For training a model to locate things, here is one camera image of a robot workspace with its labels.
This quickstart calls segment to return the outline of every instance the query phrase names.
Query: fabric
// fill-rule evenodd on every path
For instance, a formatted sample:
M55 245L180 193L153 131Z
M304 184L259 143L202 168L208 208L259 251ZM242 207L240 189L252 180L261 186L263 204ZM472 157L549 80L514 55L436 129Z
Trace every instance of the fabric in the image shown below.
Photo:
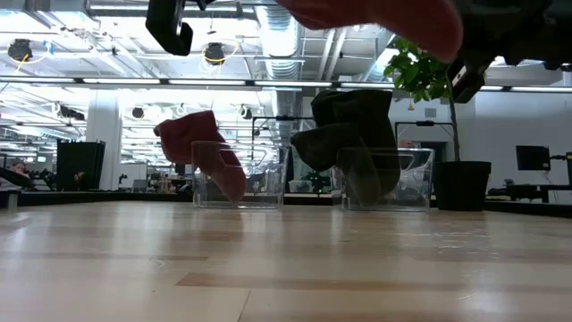
M463 40L451 0L278 0L312 30L377 23L448 62Z
M400 180L397 143L388 117L391 96L375 89L325 90L312 101L318 128L291 138L302 161L314 170L341 168L364 206L375 204Z
M161 147L167 160L181 165L196 165L210 175L231 202L244 197L247 179L234 152L223 144L198 144L193 152L193 142L210 141L224 143L216 127L212 111L189 114L178 120L167 120L154 129L161 137Z

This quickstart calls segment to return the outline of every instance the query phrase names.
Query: potted plant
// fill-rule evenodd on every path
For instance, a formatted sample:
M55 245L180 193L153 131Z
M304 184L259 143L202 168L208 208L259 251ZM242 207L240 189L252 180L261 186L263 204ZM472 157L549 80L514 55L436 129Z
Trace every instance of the potted plant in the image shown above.
M442 97L449 100L455 160L434 166L433 186L438 208L457 211L483 210L491 163L460 160L457 113L455 102L451 99L452 85L447 77L449 65L402 38L395 41L395 47L399 53L390 60L384 75L393 75L396 89L405 90L415 103Z

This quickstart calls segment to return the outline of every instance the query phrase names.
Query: computer monitor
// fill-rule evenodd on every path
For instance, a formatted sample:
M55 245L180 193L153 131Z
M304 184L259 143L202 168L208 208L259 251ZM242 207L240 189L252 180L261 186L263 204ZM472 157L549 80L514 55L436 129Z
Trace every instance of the computer monitor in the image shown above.
M178 175L185 175L185 165L175 165L175 173Z
M519 171L550 171L551 152L547 147L517 146Z

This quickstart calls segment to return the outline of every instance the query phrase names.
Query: transparent bin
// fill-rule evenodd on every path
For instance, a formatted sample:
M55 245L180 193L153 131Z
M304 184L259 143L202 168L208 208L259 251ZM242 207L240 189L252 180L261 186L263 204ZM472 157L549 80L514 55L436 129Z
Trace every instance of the transparent bin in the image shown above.
M314 193L312 182L309 180L292 180L288 182L290 193Z
M282 207L288 148L197 141L192 144L192 158L195 207ZM244 189L242 184L246 192L237 194L237 187Z
M343 148L332 169L333 202L345 210L429 210L434 152L429 148Z

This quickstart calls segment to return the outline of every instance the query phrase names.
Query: wooden table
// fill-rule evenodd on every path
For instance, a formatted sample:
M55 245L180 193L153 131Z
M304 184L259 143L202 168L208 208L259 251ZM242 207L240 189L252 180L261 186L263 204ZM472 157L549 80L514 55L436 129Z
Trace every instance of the wooden table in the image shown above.
M10 322L572 321L572 221L495 213L0 212Z

